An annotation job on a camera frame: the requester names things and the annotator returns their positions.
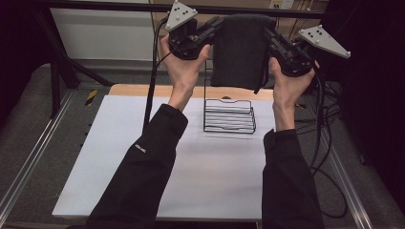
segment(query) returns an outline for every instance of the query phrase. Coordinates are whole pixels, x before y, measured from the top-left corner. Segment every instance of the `white table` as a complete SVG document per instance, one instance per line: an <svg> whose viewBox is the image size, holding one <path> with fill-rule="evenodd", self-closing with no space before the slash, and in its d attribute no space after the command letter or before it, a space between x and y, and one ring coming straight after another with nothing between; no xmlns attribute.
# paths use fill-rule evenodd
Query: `white table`
<svg viewBox="0 0 405 229"><path fill-rule="evenodd" d="M152 114L167 97L155 97ZM53 215L88 217L127 149L140 136L146 97L107 95L66 182ZM274 127L271 101L252 100L253 135L203 132L203 99L191 98L188 127L164 191L158 219L261 218L263 136Z"/></svg>

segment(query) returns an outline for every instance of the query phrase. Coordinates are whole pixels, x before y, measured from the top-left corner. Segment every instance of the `wire rack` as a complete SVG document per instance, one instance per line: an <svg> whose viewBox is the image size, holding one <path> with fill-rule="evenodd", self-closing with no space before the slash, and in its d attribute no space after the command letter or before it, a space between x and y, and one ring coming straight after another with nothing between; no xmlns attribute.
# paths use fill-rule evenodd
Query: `wire rack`
<svg viewBox="0 0 405 229"><path fill-rule="evenodd" d="M249 100L206 98L207 62L205 61L203 130L205 132L253 134L256 121Z"/></svg>

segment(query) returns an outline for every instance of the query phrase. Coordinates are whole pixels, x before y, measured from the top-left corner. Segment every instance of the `wall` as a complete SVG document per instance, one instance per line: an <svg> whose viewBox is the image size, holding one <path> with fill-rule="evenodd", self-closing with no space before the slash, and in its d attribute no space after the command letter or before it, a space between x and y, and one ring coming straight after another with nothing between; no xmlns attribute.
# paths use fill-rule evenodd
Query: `wall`
<svg viewBox="0 0 405 229"><path fill-rule="evenodd" d="M152 60L153 27L149 12L52 9L52 13L71 58Z"/></svg>

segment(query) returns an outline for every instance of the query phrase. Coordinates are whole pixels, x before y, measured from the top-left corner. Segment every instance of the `black sleeve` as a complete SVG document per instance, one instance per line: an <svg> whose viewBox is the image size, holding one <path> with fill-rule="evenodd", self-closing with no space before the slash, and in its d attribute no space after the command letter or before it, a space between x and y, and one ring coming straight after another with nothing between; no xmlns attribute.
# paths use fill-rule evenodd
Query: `black sleeve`
<svg viewBox="0 0 405 229"><path fill-rule="evenodd" d="M179 110L160 106L118 166L87 219L87 228L153 227L187 122Z"/></svg>
<svg viewBox="0 0 405 229"><path fill-rule="evenodd" d="M315 182L295 130L270 131L264 144L263 228L325 228Z"/></svg>

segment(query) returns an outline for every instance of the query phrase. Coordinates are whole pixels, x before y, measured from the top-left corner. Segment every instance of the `person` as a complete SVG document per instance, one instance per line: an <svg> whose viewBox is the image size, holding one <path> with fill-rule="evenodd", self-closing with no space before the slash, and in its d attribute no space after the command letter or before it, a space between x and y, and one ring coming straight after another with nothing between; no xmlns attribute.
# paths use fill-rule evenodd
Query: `person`
<svg viewBox="0 0 405 229"><path fill-rule="evenodd" d="M160 43L163 55L170 53L168 36ZM141 137L129 148L88 217L86 228L153 228L175 162L176 146L187 126L182 111L193 94L209 49L208 45L203 47L199 58L193 61L183 61L172 54L164 59L173 86L170 99L161 104ZM264 137L263 228L325 228L314 180L294 130L295 102L314 71L301 77L286 77L275 58L270 59L269 67L275 75L276 130Z"/></svg>

